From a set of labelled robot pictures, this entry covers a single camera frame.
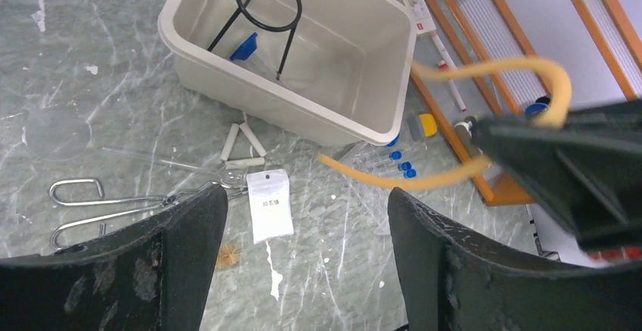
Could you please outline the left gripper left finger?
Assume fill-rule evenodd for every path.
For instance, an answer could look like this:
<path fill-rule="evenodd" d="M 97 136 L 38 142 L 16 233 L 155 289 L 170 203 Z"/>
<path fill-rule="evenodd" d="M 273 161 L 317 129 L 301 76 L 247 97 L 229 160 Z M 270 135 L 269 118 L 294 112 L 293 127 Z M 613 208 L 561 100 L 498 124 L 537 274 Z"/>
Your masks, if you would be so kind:
<path fill-rule="evenodd" d="M 118 231 L 1 262 L 3 330 L 197 330 L 228 195 L 215 185 Z"/>

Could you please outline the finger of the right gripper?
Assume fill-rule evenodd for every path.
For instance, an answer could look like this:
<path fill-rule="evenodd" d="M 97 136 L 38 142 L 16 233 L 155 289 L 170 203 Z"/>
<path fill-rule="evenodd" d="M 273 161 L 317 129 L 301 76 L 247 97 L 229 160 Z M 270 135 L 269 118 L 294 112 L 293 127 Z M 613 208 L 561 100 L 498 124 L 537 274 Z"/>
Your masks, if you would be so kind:
<path fill-rule="evenodd" d="M 559 129 L 524 115 L 485 117 L 472 144 L 582 249 L 641 244 L 640 100 L 573 111 Z"/>

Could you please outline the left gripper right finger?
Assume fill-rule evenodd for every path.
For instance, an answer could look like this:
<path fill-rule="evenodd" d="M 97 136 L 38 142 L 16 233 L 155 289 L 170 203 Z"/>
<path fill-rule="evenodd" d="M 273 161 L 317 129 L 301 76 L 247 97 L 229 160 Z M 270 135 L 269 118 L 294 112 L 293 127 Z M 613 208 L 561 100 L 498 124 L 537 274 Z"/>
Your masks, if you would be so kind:
<path fill-rule="evenodd" d="M 639 330 L 641 264 L 590 268 L 515 250 L 402 189 L 388 219 L 408 330 Z"/>

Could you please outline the metal crucible tongs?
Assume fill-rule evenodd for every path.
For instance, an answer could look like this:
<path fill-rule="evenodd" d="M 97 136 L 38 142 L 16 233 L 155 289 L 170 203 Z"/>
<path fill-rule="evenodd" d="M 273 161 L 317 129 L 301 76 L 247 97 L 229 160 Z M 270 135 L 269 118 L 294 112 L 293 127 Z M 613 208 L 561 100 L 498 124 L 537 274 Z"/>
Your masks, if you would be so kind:
<path fill-rule="evenodd" d="M 98 198 L 85 201 L 67 201 L 58 196 L 58 190 L 63 186 L 84 185 L 92 184 L 97 192 Z M 208 181 L 203 186 L 197 189 L 186 189 L 170 195 L 148 195 L 142 197 L 128 197 L 128 198 L 105 198 L 105 191 L 102 182 L 94 177 L 88 178 L 75 178 L 68 180 L 58 180 L 53 183 L 49 190 L 49 198 L 56 204 L 66 208 L 81 208 L 81 207 L 96 207 L 96 206 L 109 206 L 109 205 L 130 205 L 141 203 L 144 204 L 141 208 L 133 208 L 125 211 L 115 212 L 112 214 L 100 215 L 97 217 L 89 217 L 84 220 L 77 220 L 65 223 L 57 227 L 50 236 L 50 245 L 55 250 L 61 250 L 63 247 L 58 241 L 58 237 L 62 232 L 78 226 L 84 226 L 92 223 L 103 223 L 107 220 L 113 220 L 120 217 L 133 216 L 135 214 L 144 213 L 147 211 L 155 211 L 159 208 L 168 208 L 179 204 L 182 200 L 187 199 L 189 196 L 196 195 L 201 190 L 206 189 L 208 186 L 219 186 L 227 190 L 235 190 L 234 193 L 228 195 L 229 199 L 237 198 L 247 193 L 246 186 L 234 186 L 228 183 Z"/>

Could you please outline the clear test tube rack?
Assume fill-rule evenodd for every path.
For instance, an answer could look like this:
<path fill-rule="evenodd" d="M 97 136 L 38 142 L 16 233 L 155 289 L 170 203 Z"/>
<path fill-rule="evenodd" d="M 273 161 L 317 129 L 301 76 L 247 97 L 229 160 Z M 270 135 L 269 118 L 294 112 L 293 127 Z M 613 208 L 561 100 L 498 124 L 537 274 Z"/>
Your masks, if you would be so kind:
<path fill-rule="evenodd" d="M 379 174 L 385 170 L 377 170 L 373 167 L 374 164 L 364 164 L 360 162 L 360 159 L 362 159 L 366 153 L 373 151 L 392 150 L 402 152 L 403 157 L 398 162 L 410 162 L 410 157 L 403 153 L 398 143 L 392 148 L 386 148 L 385 145 L 377 146 L 371 145 L 368 142 L 357 142 L 347 145 L 346 148 L 340 150 L 335 155 L 335 159 L 355 170 L 379 176 Z M 341 188 L 347 191 L 348 198 L 357 203 L 357 210 L 371 227 L 374 234 L 377 236 L 388 236 L 390 234 L 388 222 L 388 196 L 390 190 L 378 186 L 371 186 L 341 173 L 337 173 L 335 178 L 340 182 Z"/>

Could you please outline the blue capped test tube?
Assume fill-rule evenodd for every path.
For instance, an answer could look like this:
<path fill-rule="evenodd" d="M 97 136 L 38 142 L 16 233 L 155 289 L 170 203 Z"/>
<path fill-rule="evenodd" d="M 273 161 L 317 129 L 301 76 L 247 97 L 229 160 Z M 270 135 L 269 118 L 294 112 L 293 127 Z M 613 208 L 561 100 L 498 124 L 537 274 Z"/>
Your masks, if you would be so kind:
<path fill-rule="evenodd" d="M 360 162 L 364 164 L 381 164 L 392 161 L 399 161 L 403 157 L 401 151 L 392 150 L 392 151 L 373 151 L 366 153 Z"/>
<path fill-rule="evenodd" d="M 374 164 L 373 167 L 377 170 L 398 170 L 405 172 L 411 170 L 413 165 L 409 161 L 386 161 Z"/>
<path fill-rule="evenodd" d="M 415 169 L 399 170 L 397 168 L 382 171 L 379 176 L 392 179 L 412 179 L 417 177 Z"/>
<path fill-rule="evenodd" d="M 397 135 L 394 139 L 392 139 L 388 144 L 385 145 L 386 148 L 392 148 L 394 147 L 398 141 L 399 141 L 400 136 Z"/>

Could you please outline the white powder bag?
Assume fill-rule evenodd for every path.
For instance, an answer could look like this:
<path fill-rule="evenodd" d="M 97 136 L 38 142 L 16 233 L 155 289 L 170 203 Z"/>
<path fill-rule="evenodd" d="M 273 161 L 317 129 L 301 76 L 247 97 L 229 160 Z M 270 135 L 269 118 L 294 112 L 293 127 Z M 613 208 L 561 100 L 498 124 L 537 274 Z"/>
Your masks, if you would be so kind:
<path fill-rule="evenodd" d="M 246 177 L 254 244 L 294 234 L 290 182 L 283 169 L 250 173 Z"/>

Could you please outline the beige plastic bin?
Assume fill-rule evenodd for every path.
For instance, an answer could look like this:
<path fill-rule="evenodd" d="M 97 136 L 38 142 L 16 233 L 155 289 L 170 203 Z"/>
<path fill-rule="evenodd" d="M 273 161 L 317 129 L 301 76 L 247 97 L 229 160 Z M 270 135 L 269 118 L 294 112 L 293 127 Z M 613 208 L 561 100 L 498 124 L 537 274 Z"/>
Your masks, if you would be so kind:
<path fill-rule="evenodd" d="M 396 0 L 302 0 L 280 86 L 228 59 L 254 31 L 239 18 L 213 52 L 206 46 L 232 0 L 167 0 L 157 21 L 186 88 L 325 146 L 386 145 L 402 123 L 416 25 Z M 268 65 L 287 35 L 258 34 Z"/>

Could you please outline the black metal tripod stand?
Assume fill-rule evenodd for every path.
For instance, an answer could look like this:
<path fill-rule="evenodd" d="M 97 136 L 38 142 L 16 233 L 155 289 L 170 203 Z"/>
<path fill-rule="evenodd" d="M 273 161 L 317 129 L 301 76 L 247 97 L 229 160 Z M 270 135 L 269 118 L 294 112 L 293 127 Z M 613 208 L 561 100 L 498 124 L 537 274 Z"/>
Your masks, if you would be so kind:
<path fill-rule="evenodd" d="M 282 81 L 285 64 L 291 51 L 298 25 L 303 16 L 302 0 L 232 0 L 235 4 L 229 18 L 219 29 L 217 34 L 206 46 L 208 52 L 213 52 L 234 23 L 243 17 L 255 28 L 254 33 L 260 31 L 268 33 L 284 33 L 287 35 L 285 47 L 279 65 L 275 67 L 277 77 Z"/>

